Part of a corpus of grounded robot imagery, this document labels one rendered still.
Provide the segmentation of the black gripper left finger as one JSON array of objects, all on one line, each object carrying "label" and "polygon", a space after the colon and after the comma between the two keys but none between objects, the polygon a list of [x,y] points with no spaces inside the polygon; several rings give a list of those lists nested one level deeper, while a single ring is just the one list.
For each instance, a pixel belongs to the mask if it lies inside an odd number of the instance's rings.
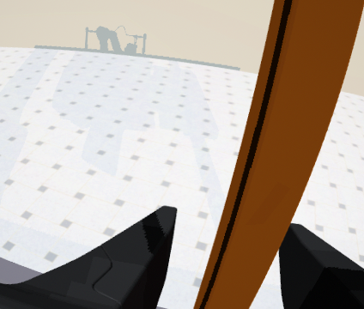
[{"label": "black gripper left finger", "polygon": [[20,284],[0,282],[0,309],[155,309],[176,213],[161,206],[76,260]]}]

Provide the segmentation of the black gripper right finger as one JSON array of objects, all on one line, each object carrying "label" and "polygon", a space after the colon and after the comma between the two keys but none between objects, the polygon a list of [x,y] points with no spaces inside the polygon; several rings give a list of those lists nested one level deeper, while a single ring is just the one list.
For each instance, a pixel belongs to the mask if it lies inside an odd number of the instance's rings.
[{"label": "black gripper right finger", "polygon": [[300,223],[278,251],[284,309],[364,309],[364,268]]}]

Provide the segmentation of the grey hoop with orange handle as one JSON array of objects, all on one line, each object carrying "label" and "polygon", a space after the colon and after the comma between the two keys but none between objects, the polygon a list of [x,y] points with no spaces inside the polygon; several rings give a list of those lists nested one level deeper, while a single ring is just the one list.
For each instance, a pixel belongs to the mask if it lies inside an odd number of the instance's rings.
[{"label": "grey hoop with orange handle", "polygon": [[364,0],[275,0],[233,181],[192,309],[250,309],[336,109]]}]

